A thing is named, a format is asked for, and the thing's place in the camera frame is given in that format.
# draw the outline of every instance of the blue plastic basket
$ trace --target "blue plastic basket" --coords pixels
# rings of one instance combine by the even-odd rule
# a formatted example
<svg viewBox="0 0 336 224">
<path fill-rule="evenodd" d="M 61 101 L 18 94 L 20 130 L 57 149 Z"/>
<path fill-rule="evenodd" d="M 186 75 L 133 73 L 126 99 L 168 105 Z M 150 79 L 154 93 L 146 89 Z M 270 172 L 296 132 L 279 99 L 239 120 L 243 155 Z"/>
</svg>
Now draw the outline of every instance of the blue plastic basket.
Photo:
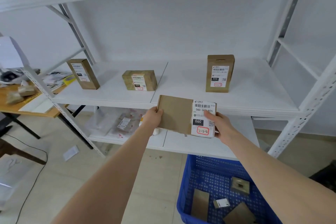
<svg viewBox="0 0 336 224">
<path fill-rule="evenodd" d="M 233 176 L 250 182 L 249 196 L 230 190 Z M 257 223 L 281 224 L 239 161 L 188 155 L 177 200 L 177 210 L 184 223 L 206 224 L 190 215 L 194 189 L 210 193 L 208 223 L 223 224 L 223 217 L 241 202 L 245 202 L 256 217 Z M 230 206 L 215 209 L 213 200 L 221 198 L 227 198 Z"/>
</svg>

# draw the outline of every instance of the desk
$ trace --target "desk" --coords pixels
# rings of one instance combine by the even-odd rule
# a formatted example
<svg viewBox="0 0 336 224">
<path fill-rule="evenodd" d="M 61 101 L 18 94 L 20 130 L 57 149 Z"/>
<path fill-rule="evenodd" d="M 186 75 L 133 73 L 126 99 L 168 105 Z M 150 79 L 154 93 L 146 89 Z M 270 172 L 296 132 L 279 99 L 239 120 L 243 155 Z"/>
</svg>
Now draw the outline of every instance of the desk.
<svg viewBox="0 0 336 224">
<path fill-rule="evenodd" d="M 49 117 L 49 118 L 55 118 L 58 117 L 61 121 L 63 121 L 65 123 L 65 125 L 68 126 L 68 128 L 70 128 L 72 130 L 73 133 L 75 133 L 90 149 L 93 149 L 93 147 L 89 144 L 89 142 L 74 128 L 74 126 L 61 114 L 61 112 L 56 108 L 53 107 L 51 108 L 48 112 L 46 113 L 38 113 L 38 112 L 23 112 L 23 111 L 19 111 L 23 106 L 25 106 L 29 101 L 31 101 L 32 99 L 36 98 L 38 95 L 41 94 L 41 92 L 38 90 L 38 93 L 33 95 L 33 96 L 29 96 L 26 97 L 24 101 L 14 104 L 14 105 L 7 105 L 6 104 L 6 99 L 7 99 L 7 93 L 9 91 L 17 91 L 19 87 L 19 84 L 13 84 L 13 85 L 9 85 L 7 87 L 3 87 L 0 88 L 0 112 L 2 112 L 6 117 L 10 118 L 12 121 L 14 121 L 15 123 L 19 124 L 21 127 L 23 127 L 28 133 L 30 133 L 31 135 L 33 135 L 35 138 L 40 139 L 40 136 L 38 136 L 36 133 L 34 133 L 30 128 L 28 128 L 26 125 L 24 125 L 21 121 L 19 121 L 18 119 L 16 119 L 12 113 L 14 114 L 25 114 L 25 115 L 32 115 L 32 116 L 40 116 L 40 117 Z M 58 89 L 54 90 L 53 92 L 55 94 L 61 92 L 64 88 L 66 87 L 66 85 L 63 85 L 61 87 L 59 87 Z M 84 106 L 81 106 L 80 108 L 78 108 L 78 110 L 75 112 L 75 114 L 77 115 L 82 109 L 84 108 Z"/>
</svg>

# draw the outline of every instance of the tiled floor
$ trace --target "tiled floor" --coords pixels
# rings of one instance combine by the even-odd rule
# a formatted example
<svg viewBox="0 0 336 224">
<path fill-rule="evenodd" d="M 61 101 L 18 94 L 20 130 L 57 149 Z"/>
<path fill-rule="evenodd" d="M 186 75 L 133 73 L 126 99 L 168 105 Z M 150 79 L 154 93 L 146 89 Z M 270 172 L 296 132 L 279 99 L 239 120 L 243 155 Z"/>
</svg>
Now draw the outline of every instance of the tiled floor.
<svg viewBox="0 0 336 224">
<path fill-rule="evenodd" d="M 17 125 L 10 134 L 35 147 L 48 148 L 49 156 L 46 167 L 22 209 L 18 223 L 47 224 L 106 159 L 94 150 L 89 150 L 59 119 L 31 116 L 21 116 L 19 119 L 41 135 L 42 139 L 37 141 Z M 3 138 L 18 148 L 24 148 L 24 145 L 13 138 Z M 269 135 L 258 135 L 258 138 L 269 144 L 275 140 Z M 74 145 L 78 146 L 80 152 L 65 162 L 63 153 Z M 114 154 L 119 147 L 113 145 L 109 155 Z M 123 224 L 182 223 L 176 209 L 176 200 L 186 158 L 186 154 L 150 149 L 145 151 Z M 304 138 L 296 138 L 279 157 L 307 176 L 325 167 L 334 158 L 336 143 Z M 35 166 L 38 173 L 41 166 Z M 18 213 L 19 208 L 2 212 L 0 223 L 15 224 Z"/>
</svg>

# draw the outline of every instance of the human arm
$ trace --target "human arm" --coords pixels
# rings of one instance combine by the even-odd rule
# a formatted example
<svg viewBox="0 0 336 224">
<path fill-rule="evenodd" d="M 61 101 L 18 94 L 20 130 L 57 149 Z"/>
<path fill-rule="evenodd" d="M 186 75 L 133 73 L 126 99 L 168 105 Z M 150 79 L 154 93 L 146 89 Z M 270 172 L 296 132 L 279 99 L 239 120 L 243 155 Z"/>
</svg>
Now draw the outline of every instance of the human arm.
<svg viewBox="0 0 336 224">
<path fill-rule="evenodd" d="M 216 135 L 241 162 L 267 203 L 284 223 L 334 223 L 336 194 L 301 175 L 258 148 L 230 123 L 229 118 L 204 112 L 215 122 Z"/>
<path fill-rule="evenodd" d="M 121 223 L 149 137 L 162 110 L 149 109 L 142 125 L 74 194 L 52 224 Z"/>
</svg>

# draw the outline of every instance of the human hand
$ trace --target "human hand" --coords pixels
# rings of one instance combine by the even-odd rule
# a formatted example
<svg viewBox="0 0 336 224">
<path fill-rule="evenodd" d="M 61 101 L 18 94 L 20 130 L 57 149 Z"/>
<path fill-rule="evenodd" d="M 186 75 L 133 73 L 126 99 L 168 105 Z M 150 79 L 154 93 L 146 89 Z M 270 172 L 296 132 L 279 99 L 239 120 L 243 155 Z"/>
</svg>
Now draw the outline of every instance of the human hand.
<svg viewBox="0 0 336 224">
<path fill-rule="evenodd" d="M 162 114 L 162 110 L 156 112 L 156 106 L 150 108 L 143 117 L 142 125 L 148 126 L 152 129 L 157 128 L 160 124 Z"/>
<path fill-rule="evenodd" d="M 220 112 L 216 112 L 216 115 L 213 115 L 205 110 L 204 116 L 215 122 L 216 128 L 219 131 L 219 133 L 215 133 L 215 137 L 218 137 L 222 143 L 227 145 L 230 139 L 240 134 L 232 126 L 230 119 Z"/>
</svg>

